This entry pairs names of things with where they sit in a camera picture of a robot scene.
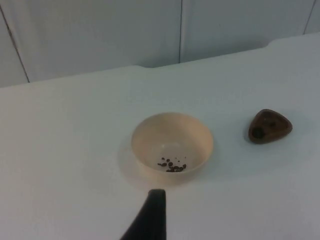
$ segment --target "bowl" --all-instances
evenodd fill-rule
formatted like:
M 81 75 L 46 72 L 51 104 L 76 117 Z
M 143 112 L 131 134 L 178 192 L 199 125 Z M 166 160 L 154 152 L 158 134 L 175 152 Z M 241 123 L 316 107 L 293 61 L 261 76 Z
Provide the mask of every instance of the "bowl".
M 165 112 L 148 117 L 135 128 L 131 147 L 145 170 L 176 176 L 191 173 L 208 161 L 214 140 L 197 118 Z

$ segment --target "brown stone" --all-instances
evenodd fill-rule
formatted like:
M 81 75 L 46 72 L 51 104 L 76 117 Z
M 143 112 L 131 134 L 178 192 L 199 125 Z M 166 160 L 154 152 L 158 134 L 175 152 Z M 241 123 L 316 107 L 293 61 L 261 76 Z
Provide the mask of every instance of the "brown stone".
M 255 144 L 266 144 L 288 135 L 291 122 L 276 111 L 263 109 L 254 117 L 249 127 L 249 139 Z

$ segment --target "triangular rock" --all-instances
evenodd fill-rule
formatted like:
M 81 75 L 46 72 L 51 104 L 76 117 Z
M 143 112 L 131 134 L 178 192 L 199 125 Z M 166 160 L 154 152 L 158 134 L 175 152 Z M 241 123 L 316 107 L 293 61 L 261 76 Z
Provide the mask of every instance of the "triangular rock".
M 266 144 L 283 138 L 292 129 L 291 122 L 280 113 L 263 109 L 254 117 L 249 127 L 249 139 L 256 144 Z

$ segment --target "black handle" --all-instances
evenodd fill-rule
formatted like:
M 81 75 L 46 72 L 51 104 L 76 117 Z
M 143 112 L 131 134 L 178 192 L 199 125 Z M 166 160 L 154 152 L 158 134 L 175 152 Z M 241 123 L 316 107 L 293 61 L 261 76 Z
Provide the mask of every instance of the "black handle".
M 166 240 L 166 192 L 149 191 L 139 214 L 121 240 Z

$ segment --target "dark spot on rock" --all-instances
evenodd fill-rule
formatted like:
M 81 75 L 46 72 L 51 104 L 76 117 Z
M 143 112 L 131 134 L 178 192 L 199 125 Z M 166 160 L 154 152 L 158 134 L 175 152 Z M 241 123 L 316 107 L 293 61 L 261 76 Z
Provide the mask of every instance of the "dark spot on rock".
M 255 127 L 252 129 L 252 136 L 255 139 L 263 139 L 265 135 L 265 131 L 262 129 L 262 127 Z

